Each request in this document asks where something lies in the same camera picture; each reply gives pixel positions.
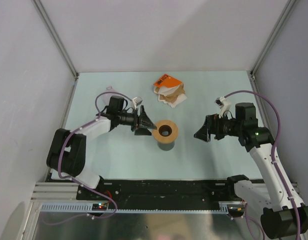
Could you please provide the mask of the pink glass dripper cone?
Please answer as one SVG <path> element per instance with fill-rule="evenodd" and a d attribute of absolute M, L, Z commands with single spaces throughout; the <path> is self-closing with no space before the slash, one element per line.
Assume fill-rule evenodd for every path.
<path fill-rule="evenodd" d="M 113 88 L 112 86 L 107 86 L 106 90 L 105 90 L 105 94 L 101 96 L 103 103 L 105 105 L 108 105 L 109 102 L 110 102 L 110 98 L 112 96 L 119 96 L 118 91 L 115 88 Z"/>

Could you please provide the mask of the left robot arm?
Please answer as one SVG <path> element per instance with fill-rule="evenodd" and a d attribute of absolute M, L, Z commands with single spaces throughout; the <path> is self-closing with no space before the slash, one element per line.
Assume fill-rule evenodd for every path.
<path fill-rule="evenodd" d="M 57 171 L 60 179 L 69 179 L 86 186 L 93 199 L 101 199 L 105 187 L 99 184 L 101 176 L 86 165 L 87 143 L 109 133 L 119 125 L 130 126 L 136 136 L 150 136 L 156 125 L 147 116 L 142 99 L 125 99 L 112 95 L 108 104 L 95 119 L 75 130 L 56 130 L 47 155 L 46 165 Z"/>

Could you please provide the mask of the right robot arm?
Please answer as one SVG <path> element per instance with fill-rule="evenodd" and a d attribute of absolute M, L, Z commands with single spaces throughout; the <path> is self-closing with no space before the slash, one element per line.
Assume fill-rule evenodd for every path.
<path fill-rule="evenodd" d="M 270 130 L 258 125 L 253 103 L 236 104 L 234 118 L 228 118 L 227 113 L 224 109 L 220 114 L 207 115 L 193 136 L 207 143 L 212 135 L 216 140 L 237 137 L 256 163 L 267 193 L 258 190 L 245 175 L 235 175 L 227 178 L 226 197 L 247 202 L 258 213 L 268 238 L 300 237 L 308 230 L 308 205 L 282 169 L 278 153 L 272 149 L 274 139 Z"/>

